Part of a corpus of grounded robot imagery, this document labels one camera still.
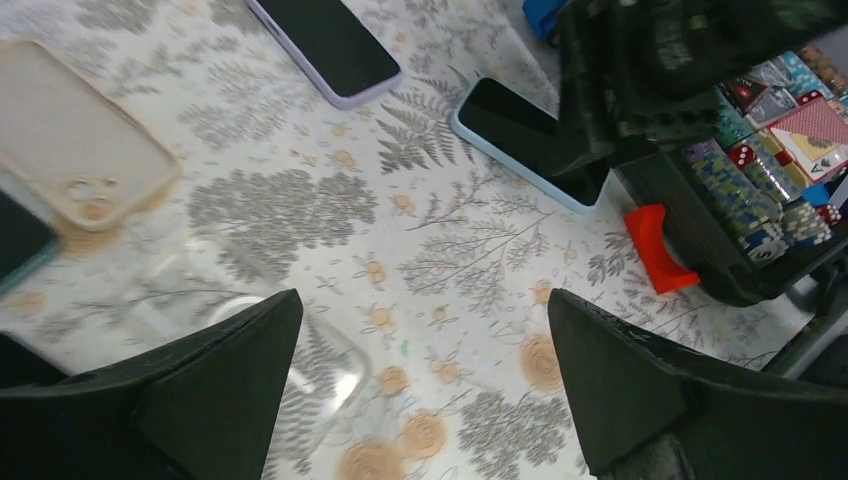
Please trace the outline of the small black smartphone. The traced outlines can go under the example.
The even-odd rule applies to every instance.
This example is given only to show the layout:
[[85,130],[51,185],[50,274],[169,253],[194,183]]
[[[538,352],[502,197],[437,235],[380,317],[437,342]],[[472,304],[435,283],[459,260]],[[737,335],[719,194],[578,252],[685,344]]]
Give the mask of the small black smartphone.
[[54,228],[1,191],[1,296],[6,296],[61,250]]

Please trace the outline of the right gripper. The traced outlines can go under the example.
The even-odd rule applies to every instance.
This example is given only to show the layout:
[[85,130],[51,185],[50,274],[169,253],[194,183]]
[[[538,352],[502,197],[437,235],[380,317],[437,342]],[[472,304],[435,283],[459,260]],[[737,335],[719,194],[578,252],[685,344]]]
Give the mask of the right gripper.
[[714,87],[847,22],[843,1],[570,1],[553,172],[715,134]]

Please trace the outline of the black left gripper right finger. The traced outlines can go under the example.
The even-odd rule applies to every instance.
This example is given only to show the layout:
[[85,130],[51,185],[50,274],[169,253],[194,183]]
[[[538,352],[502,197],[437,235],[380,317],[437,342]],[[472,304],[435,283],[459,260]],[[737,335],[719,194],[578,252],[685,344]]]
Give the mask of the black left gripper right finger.
[[740,367],[564,289],[550,331],[599,479],[843,479],[847,393]]

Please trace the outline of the beige phone case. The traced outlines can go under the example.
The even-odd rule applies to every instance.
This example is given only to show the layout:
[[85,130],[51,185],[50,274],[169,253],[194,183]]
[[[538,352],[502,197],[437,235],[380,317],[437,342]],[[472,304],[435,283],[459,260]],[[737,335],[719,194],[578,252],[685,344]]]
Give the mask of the beige phone case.
[[67,222],[120,225],[181,174],[176,155],[47,45],[1,45],[1,164]]

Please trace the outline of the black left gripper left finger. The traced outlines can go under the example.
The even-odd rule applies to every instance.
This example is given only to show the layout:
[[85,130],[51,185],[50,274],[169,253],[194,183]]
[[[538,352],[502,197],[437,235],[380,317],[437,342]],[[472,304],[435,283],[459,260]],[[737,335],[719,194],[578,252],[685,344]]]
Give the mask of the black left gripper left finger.
[[295,290],[81,374],[1,337],[5,479],[257,479],[303,319]]

